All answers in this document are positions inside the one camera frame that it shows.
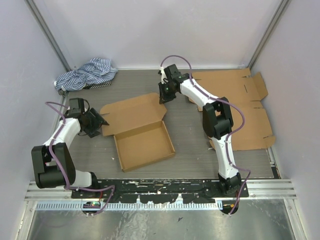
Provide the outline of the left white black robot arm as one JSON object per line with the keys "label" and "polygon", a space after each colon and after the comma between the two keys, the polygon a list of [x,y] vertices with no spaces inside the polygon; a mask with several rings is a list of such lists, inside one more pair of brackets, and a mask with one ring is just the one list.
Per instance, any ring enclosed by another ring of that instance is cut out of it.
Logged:
{"label": "left white black robot arm", "polygon": [[88,198],[97,197],[106,189],[101,188],[93,172],[77,170],[69,147],[74,138],[80,134],[94,138],[101,134],[101,127],[108,122],[83,98],[71,98],[69,106],[59,104],[66,109],[61,113],[46,102],[60,115],[57,129],[42,145],[31,150],[31,159],[35,183],[40,189],[65,187],[67,190],[82,190]]}

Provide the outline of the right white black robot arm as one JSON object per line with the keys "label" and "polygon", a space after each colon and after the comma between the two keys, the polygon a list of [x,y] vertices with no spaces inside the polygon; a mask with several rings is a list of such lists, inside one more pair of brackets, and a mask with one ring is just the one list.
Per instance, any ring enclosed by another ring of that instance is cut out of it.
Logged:
{"label": "right white black robot arm", "polygon": [[227,98],[218,98],[201,87],[188,73],[182,74],[175,64],[160,67],[159,103],[164,104],[180,93],[202,108],[202,127],[212,141],[218,160],[220,192],[232,197],[241,192],[242,178],[236,167],[230,133],[234,125]]}

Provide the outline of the brown cardboard box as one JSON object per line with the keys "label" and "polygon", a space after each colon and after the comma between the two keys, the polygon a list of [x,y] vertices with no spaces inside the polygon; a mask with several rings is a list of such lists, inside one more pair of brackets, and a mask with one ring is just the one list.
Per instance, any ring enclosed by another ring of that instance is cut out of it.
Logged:
{"label": "brown cardboard box", "polygon": [[123,172],[172,158],[176,151],[164,123],[167,109],[152,92],[104,105],[100,114],[108,122],[103,136],[115,141]]}

